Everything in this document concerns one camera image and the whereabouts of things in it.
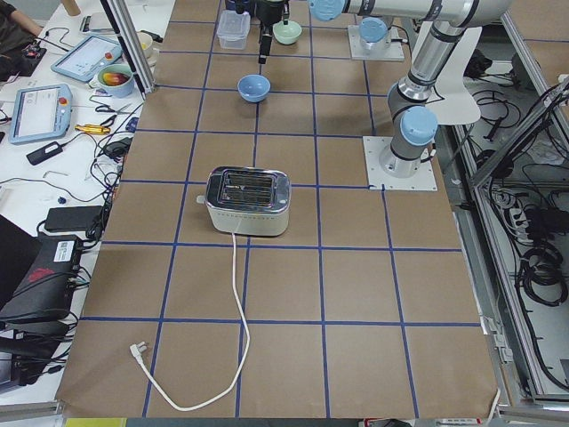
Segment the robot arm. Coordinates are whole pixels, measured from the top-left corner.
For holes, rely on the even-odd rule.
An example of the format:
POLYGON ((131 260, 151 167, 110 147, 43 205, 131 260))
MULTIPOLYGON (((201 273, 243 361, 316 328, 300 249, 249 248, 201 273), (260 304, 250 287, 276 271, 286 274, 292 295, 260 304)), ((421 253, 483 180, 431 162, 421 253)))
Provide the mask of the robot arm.
POLYGON ((393 16, 430 22, 428 34, 407 75, 389 91, 394 136, 380 154, 381 168, 397 178, 415 174, 421 154, 437 132, 435 114, 426 108, 437 78, 468 28, 482 27, 502 16, 510 1, 312 1, 313 17, 336 19, 342 13, 393 16))
MULTIPOLYGON (((265 64, 274 36, 274 26, 279 23, 290 23, 290 6, 288 1, 256 1, 256 15, 260 21, 260 40, 258 62, 265 64)), ((365 16, 360 24, 360 37, 368 44, 382 41, 389 33, 389 26, 384 20, 370 15, 374 1, 362 1, 359 16, 365 16)), ((336 19, 342 13, 348 13, 350 1, 309 1, 311 14, 321 21, 336 19)))

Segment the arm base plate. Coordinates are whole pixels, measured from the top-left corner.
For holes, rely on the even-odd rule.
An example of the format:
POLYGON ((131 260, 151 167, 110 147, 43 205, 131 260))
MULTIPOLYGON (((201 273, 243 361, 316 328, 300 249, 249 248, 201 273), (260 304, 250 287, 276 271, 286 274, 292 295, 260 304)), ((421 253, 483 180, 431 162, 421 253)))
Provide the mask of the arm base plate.
POLYGON ((371 190, 437 191, 430 153, 424 148, 414 160, 403 160, 392 152, 392 138, 363 138, 368 188, 371 190))
POLYGON ((359 35, 359 26, 348 26, 351 58, 354 60, 378 60, 403 62, 403 42, 395 28, 377 43, 367 43, 359 35))

